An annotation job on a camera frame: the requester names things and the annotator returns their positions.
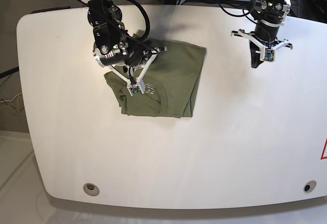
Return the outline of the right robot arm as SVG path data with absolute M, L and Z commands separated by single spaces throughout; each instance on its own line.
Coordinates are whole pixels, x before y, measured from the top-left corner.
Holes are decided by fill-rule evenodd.
M 112 0 L 85 0 L 88 6 L 88 22 L 93 27 L 95 39 L 93 55 L 101 67 L 109 67 L 127 83 L 132 91 L 144 89 L 143 77 L 151 63 L 167 47 L 153 47 L 148 39 L 150 20 L 144 8 L 135 0 L 146 29 L 142 36 L 132 37 L 122 22 L 122 11 Z

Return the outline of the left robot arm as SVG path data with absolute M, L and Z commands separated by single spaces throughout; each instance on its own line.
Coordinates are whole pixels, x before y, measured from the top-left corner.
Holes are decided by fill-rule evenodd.
M 260 0 L 261 11 L 253 10 L 251 16 L 255 22 L 255 30 L 246 33 L 239 29 L 232 31 L 232 36 L 243 37 L 249 40 L 251 53 L 251 67 L 256 69 L 263 62 L 273 62 L 276 51 L 282 47 L 292 49 L 288 40 L 278 40 L 279 28 L 291 9 L 290 0 Z

